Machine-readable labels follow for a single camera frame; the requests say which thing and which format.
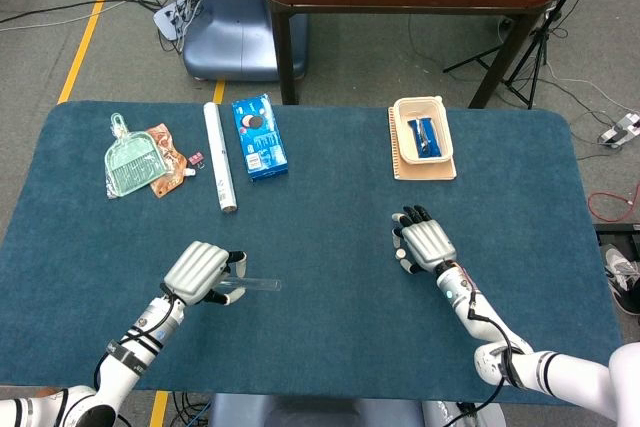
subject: blue machine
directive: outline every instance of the blue machine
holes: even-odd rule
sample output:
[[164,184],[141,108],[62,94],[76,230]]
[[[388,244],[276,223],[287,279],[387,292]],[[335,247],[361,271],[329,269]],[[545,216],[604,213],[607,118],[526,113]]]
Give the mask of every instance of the blue machine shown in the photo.
[[[211,80],[278,80],[267,0],[203,0],[202,4],[185,38],[187,72]],[[306,70],[307,37],[307,15],[292,17],[296,77]]]

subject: yellow floor line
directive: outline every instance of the yellow floor line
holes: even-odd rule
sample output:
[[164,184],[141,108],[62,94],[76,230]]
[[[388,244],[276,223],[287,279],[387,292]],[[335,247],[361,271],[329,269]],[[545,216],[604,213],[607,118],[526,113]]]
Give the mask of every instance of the yellow floor line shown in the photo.
[[58,98],[58,103],[66,102],[71,97],[71,91],[73,90],[73,84],[76,82],[76,77],[78,76],[78,72],[80,71],[80,66],[82,65],[82,61],[84,60],[84,56],[87,53],[87,49],[89,48],[89,42],[91,42],[91,36],[93,36],[93,31],[96,28],[96,24],[98,23],[98,14],[102,11],[103,4],[95,4],[93,6],[93,10],[91,14],[93,17],[89,17],[89,22],[87,23],[86,29],[84,29],[84,35],[82,36],[82,40],[80,41],[80,45],[78,46],[78,51],[76,52],[76,56],[73,59],[73,63],[71,64],[71,69],[67,74],[67,80],[64,83],[64,87],[62,87],[62,92],[60,92],[60,97]]
[[153,410],[151,411],[151,420],[149,420],[149,427],[162,427],[168,400],[169,392],[164,390],[156,392],[156,398],[153,401]]
[[222,103],[222,99],[224,99],[224,84],[225,84],[224,80],[218,80],[216,82],[216,88],[213,91],[213,103],[214,104],[221,104]]

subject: table leg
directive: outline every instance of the table leg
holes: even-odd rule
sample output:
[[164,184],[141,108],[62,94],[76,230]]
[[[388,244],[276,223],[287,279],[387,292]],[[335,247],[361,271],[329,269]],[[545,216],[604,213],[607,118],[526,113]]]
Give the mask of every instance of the table leg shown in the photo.
[[520,15],[516,18],[507,40],[502,44],[502,48],[498,51],[491,68],[487,71],[480,87],[476,91],[476,95],[471,100],[470,109],[484,109],[486,107],[487,102],[489,102],[496,87],[502,81],[513,59],[518,55],[522,44],[524,44],[539,17],[540,13],[535,13]]
[[278,62],[278,76],[280,77],[280,94],[283,105],[295,105],[296,85],[293,77],[293,49],[291,47],[291,28],[288,12],[272,12],[273,42],[276,48]]

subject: blue box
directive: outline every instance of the blue box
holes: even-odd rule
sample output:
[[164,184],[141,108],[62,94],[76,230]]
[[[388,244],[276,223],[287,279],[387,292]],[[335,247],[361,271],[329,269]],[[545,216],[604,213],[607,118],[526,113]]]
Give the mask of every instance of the blue box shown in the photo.
[[287,172],[287,157],[269,96],[238,100],[232,108],[251,180]]

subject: black tripod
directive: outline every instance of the black tripod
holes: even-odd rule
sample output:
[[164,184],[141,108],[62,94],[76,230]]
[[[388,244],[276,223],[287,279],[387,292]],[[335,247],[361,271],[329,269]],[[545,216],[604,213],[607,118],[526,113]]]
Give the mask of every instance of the black tripod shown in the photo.
[[[516,66],[516,68],[513,69],[513,72],[511,72],[511,75],[509,76],[508,79],[506,80],[502,79],[501,81],[507,87],[507,89],[509,89],[514,95],[516,95],[516,97],[518,97],[522,102],[525,103],[525,105],[527,106],[527,109],[529,110],[533,107],[533,98],[536,94],[536,85],[538,84],[538,74],[540,73],[540,64],[541,63],[543,63],[544,65],[547,64],[547,42],[549,40],[551,24],[556,19],[559,18],[560,11],[562,10],[562,7],[566,2],[567,0],[558,0],[556,6],[546,14],[546,19],[543,22],[543,24],[533,31],[532,33],[533,39],[531,40],[531,44],[527,48],[527,51],[522,55],[522,58],[518,62],[518,65]],[[463,65],[466,65],[470,62],[478,62],[480,65],[482,65],[485,69],[488,70],[489,65],[483,60],[483,58],[489,54],[493,54],[494,52],[500,50],[501,47],[502,47],[502,44],[492,49],[486,50],[478,55],[474,55],[473,57],[467,60],[463,60],[462,62],[458,62],[457,64],[447,67],[442,72],[446,74],[447,72],[451,72],[452,70],[455,70],[458,67],[462,67]],[[529,97],[527,98],[524,95],[522,95],[520,91],[513,86],[513,83],[516,81],[516,77],[520,75],[520,72],[522,71],[522,68],[524,67],[525,62],[527,61],[527,59],[535,49],[538,49],[538,50],[536,52],[536,56],[534,60],[533,77],[531,81],[531,92],[529,93]]]

